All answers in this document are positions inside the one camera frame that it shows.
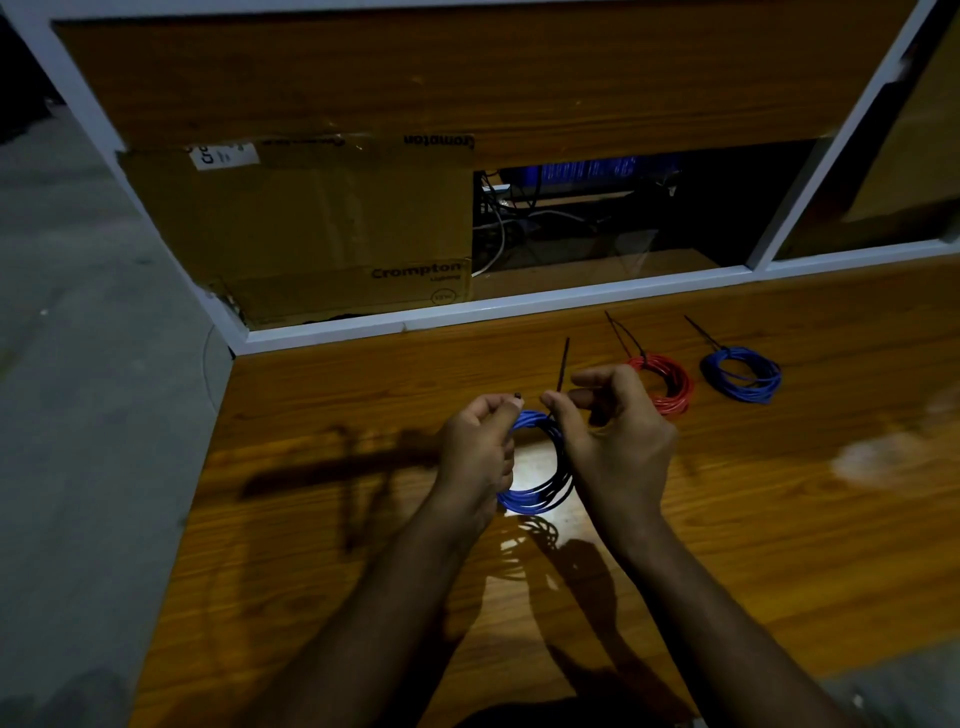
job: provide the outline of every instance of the white frame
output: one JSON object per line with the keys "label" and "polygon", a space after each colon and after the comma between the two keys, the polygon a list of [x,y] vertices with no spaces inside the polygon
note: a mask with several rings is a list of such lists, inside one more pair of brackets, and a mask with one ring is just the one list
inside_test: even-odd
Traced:
{"label": "white frame", "polygon": [[[276,0],[0,0],[11,24],[30,47],[81,127],[104,157],[114,177],[130,195],[133,203],[151,227],[154,225],[150,216],[137,199],[116,161],[116,153],[126,151],[124,144],[66,48],[53,32],[51,25],[53,21],[106,17],[355,10],[451,4],[482,5],[502,1],[468,0],[466,3],[462,1],[453,3],[450,0],[280,0],[281,4],[278,4]],[[519,1],[539,2],[539,0]],[[917,1],[840,130],[835,136],[821,139],[815,145],[770,225],[758,241],[747,265],[586,285],[488,301],[453,303],[319,324],[250,331],[228,305],[194,284],[175,259],[174,263],[183,273],[187,286],[193,291],[230,348],[235,354],[242,355],[960,252],[960,243],[957,243],[956,237],[951,235],[949,239],[942,240],[924,240],[846,253],[812,255],[793,260],[774,260],[783,241],[793,230],[813,194],[850,140],[880,89],[900,75],[903,54],[935,2],[936,0]]]}

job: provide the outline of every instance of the white sticker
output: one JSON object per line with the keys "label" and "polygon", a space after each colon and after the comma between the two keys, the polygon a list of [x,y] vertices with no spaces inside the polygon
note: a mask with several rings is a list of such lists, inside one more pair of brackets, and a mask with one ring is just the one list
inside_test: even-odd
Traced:
{"label": "white sticker", "polygon": [[256,147],[252,144],[190,147],[190,158],[193,159],[194,166],[202,172],[204,169],[225,169],[260,163]]}

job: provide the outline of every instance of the concrete floor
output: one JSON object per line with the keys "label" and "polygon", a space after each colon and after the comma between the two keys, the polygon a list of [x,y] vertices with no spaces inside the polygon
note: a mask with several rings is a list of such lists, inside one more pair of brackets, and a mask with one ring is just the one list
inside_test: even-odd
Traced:
{"label": "concrete floor", "polygon": [[[209,333],[68,112],[0,147],[0,728],[126,724],[229,375]],[[960,726],[960,644],[828,688]]]}

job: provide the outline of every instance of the red wire coil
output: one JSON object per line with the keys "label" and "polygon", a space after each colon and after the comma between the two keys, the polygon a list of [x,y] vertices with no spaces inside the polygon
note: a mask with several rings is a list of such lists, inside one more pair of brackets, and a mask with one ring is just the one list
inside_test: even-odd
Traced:
{"label": "red wire coil", "polygon": [[645,369],[663,377],[663,381],[666,382],[666,397],[650,398],[661,415],[680,415],[690,406],[693,379],[669,356],[652,353],[635,356],[627,363],[638,372]]}

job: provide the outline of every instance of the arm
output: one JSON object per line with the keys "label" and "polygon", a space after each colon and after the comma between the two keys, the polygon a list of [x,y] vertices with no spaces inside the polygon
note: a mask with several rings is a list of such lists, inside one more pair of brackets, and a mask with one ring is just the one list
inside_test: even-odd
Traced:
{"label": "arm", "polygon": [[[543,401],[564,431],[577,492],[633,579],[711,726],[854,725],[686,550],[660,514],[676,428],[626,365],[573,375],[583,387]],[[577,408],[589,409],[588,429]]]}
{"label": "arm", "polygon": [[437,481],[320,633],[246,716],[251,726],[376,721],[513,482],[510,430],[522,400],[485,395],[444,426]]}

